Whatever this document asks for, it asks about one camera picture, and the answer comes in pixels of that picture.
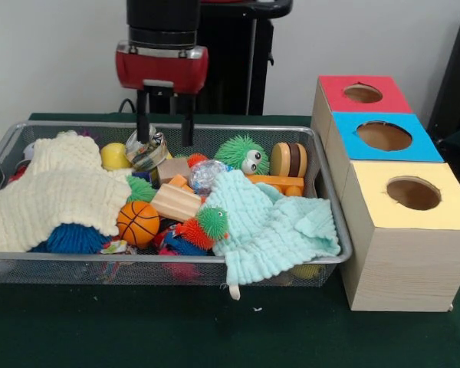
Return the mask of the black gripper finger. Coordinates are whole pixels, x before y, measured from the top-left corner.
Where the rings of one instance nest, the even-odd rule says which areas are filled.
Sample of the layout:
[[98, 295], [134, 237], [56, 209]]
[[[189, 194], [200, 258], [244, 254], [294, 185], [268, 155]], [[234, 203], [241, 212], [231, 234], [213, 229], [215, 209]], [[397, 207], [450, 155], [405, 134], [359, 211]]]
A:
[[188, 147], [193, 145], [195, 96], [183, 94], [180, 99], [185, 116], [182, 123], [182, 145]]
[[146, 115], [147, 92], [136, 91], [136, 136], [141, 143], [150, 141], [150, 123]]

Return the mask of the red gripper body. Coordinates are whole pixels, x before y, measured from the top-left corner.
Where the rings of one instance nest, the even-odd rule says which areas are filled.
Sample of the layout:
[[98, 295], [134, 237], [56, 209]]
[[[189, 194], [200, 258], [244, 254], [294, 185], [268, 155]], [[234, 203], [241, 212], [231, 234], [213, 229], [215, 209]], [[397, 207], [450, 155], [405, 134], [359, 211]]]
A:
[[125, 88], [142, 90], [144, 81], [171, 82], [177, 94], [196, 95], [204, 87], [209, 53], [196, 48], [195, 57], [156, 57], [117, 51], [117, 76]]

